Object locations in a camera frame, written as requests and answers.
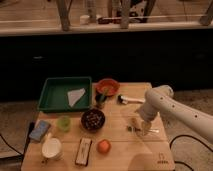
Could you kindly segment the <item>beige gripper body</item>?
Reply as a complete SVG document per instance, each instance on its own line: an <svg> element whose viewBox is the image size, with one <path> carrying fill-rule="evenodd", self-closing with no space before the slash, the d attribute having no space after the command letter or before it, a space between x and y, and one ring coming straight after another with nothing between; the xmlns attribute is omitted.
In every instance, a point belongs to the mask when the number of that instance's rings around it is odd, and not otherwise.
<svg viewBox="0 0 213 171"><path fill-rule="evenodd" d="M151 123L150 122L146 122L146 121L139 122L136 118L131 119L131 125L133 127L136 127L136 128L142 129L142 130L151 129ZM145 135L148 134L148 133L143 133L143 132L139 132L139 131L137 131L137 133L140 133L142 136L145 136Z"/></svg>

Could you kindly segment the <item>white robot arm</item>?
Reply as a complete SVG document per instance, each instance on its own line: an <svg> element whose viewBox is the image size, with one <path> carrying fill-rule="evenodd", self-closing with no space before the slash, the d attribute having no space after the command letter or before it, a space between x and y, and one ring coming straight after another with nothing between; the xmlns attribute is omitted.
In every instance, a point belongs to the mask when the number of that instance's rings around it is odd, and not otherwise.
<svg viewBox="0 0 213 171"><path fill-rule="evenodd" d="M169 85L161 85L145 92L145 102L137 109L146 122L153 121L158 112L173 115L185 125L213 144L213 116L184 105L173 99Z"/></svg>

